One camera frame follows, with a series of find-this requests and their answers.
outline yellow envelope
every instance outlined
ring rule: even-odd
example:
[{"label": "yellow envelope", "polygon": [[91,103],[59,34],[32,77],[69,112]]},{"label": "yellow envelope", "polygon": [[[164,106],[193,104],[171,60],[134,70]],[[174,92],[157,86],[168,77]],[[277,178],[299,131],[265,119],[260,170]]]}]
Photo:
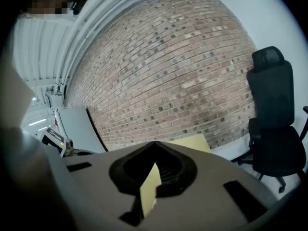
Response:
[{"label": "yellow envelope", "polygon": [[211,153],[211,149],[203,134],[196,134],[184,139],[168,141],[168,143],[182,145],[194,150]]},{"label": "yellow envelope", "polygon": [[140,187],[140,199],[144,218],[150,213],[156,200],[156,187],[161,185],[160,174],[154,163],[148,177]]}]

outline white wall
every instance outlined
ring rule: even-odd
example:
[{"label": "white wall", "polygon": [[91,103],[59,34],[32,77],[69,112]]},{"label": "white wall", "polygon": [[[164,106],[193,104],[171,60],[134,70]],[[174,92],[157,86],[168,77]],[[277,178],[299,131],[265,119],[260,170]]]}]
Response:
[{"label": "white wall", "polygon": [[73,141],[75,149],[87,150],[95,153],[104,153],[101,142],[99,141],[93,126],[89,120],[85,107],[75,107],[59,110],[58,123],[60,122],[65,129],[64,137]]},{"label": "white wall", "polygon": [[[293,14],[282,0],[220,0],[241,21],[258,49],[276,46],[288,60],[294,73],[295,122],[300,134],[308,115],[308,46]],[[308,144],[306,136],[304,145]]]}]

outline person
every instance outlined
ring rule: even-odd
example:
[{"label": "person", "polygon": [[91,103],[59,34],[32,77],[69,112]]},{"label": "person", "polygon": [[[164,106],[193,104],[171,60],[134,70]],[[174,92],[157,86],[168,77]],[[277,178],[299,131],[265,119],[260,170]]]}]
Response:
[{"label": "person", "polygon": [[[1,191],[3,196],[1,207],[5,212],[4,218],[2,218],[2,226],[5,229],[76,229],[74,221],[51,179],[40,179],[39,172],[35,176],[26,174],[26,177],[32,178],[33,182],[33,185],[27,187],[28,191],[21,191],[15,185],[5,160],[9,153],[14,152],[12,152],[12,148],[2,146],[2,142],[6,140],[6,132],[20,127],[34,96],[32,90],[19,77],[13,67],[13,56],[8,41],[13,25],[17,18],[23,14],[28,17],[36,17],[63,13],[72,1],[0,0],[3,18],[0,33],[0,177],[4,184]],[[36,160],[28,165],[27,169],[42,166],[44,162],[39,152],[34,151],[32,154]]]}]

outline chair base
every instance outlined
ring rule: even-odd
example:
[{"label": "chair base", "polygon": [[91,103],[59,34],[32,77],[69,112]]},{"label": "chair base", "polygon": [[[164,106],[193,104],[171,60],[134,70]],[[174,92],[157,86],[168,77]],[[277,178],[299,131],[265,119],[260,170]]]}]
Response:
[{"label": "chair base", "polygon": [[[238,165],[242,165],[242,164],[250,164],[250,165],[252,165],[252,164],[253,164],[253,160],[239,160],[239,161],[237,162],[237,164],[238,164]],[[300,170],[297,174],[298,174],[299,178],[301,179],[301,181],[303,181],[303,180],[304,180],[304,177],[305,177],[304,171],[303,171],[303,170]],[[258,180],[262,180],[263,176],[264,176],[263,174],[260,174]],[[279,183],[282,185],[282,186],[279,188],[278,192],[279,192],[279,193],[283,193],[284,190],[285,190],[285,186],[286,186],[286,183],[285,183],[284,179],[283,179],[282,177],[275,177],[275,178],[276,178],[276,179],[279,181]]]}]

